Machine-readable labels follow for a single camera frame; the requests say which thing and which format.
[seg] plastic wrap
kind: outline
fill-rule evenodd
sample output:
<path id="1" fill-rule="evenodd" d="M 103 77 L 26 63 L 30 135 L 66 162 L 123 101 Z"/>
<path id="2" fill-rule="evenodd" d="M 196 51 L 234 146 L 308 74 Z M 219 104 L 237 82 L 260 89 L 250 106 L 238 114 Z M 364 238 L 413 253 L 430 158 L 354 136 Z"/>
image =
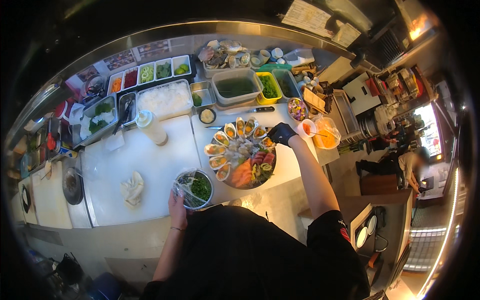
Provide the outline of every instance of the plastic wrap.
<path id="1" fill-rule="evenodd" d="M 321 114 L 318 114 L 313 117 L 312 121 L 315 123 L 317 133 L 327 135 L 327 137 L 323 137 L 316 134 L 312 137 L 313 142 L 317 147 L 323 149 L 333 149 L 340 144 L 342 135 L 336 128 L 335 123 L 331 118 L 325 118 Z"/>
<path id="2" fill-rule="evenodd" d="M 198 198 L 191 191 L 191 186 L 195 180 L 197 171 L 198 169 L 196 168 L 184 169 L 176 176 L 176 180 L 173 182 L 173 193 L 175 197 L 180 191 L 183 191 L 183 195 L 185 197 L 183 206 L 190 210 L 200 209 L 208 204 L 208 201 Z"/>

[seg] sashimi platter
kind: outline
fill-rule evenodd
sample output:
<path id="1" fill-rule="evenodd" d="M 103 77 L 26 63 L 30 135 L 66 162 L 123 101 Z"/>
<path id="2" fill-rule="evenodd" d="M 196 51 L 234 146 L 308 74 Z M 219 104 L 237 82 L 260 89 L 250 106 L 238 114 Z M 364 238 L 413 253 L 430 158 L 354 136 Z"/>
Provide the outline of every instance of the sashimi platter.
<path id="1" fill-rule="evenodd" d="M 210 157 L 208 163 L 219 181 L 249 190 L 261 186 L 273 175 L 275 146 L 257 119 L 251 117 L 245 122 L 238 117 L 214 134 L 204 152 Z"/>

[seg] bracelet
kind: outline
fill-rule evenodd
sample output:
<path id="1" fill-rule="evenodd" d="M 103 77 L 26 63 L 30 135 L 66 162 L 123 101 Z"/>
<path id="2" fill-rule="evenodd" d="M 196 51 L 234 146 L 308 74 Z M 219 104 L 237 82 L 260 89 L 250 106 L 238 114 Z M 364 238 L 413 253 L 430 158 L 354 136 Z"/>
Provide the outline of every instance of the bracelet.
<path id="1" fill-rule="evenodd" d="M 172 227 L 172 226 L 170 226 L 170 229 L 176 229 L 176 230 L 180 230 L 180 231 L 185 231 L 185 229 L 176 228 L 176 227 Z"/>

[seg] black glove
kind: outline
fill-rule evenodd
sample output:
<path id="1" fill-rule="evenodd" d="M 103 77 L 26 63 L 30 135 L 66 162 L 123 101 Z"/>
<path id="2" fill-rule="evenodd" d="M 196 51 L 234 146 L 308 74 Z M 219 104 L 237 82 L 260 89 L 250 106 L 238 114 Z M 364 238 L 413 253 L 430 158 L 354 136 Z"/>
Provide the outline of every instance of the black glove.
<path id="1" fill-rule="evenodd" d="M 268 132 L 268 137 L 274 143 L 280 143 L 288 146 L 288 140 L 296 134 L 297 133 L 293 131 L 290 125 L 285 123 L 279 123 L 274 128 L 270 129 L 270 131 Z"/>

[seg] yellow container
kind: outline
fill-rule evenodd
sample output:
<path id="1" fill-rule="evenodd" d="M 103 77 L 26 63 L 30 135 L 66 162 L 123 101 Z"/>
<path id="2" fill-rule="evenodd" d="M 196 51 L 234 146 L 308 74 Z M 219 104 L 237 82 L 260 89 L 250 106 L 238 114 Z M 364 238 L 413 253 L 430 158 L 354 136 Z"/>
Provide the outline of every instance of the yellow container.
<path id="1" fill-rule="evenodd" d="M 275 79 L 273 78 L 273 75 L 270 72 L 257 72 L 258 77 L 263 77 L 263 76 L 268 76 L 270 83 L 274 87 L 276 91 L 277 97 L 275 98 L 265 98 L 263 91 L 258 94 L 257 96 L 257 102 L 260 105 L 267 105 L 267 104 L 275 104 L 277 100 L 279 100 L 282 97 L 282 93 L 280 92 L 280 87 L 276 84 Z"/>

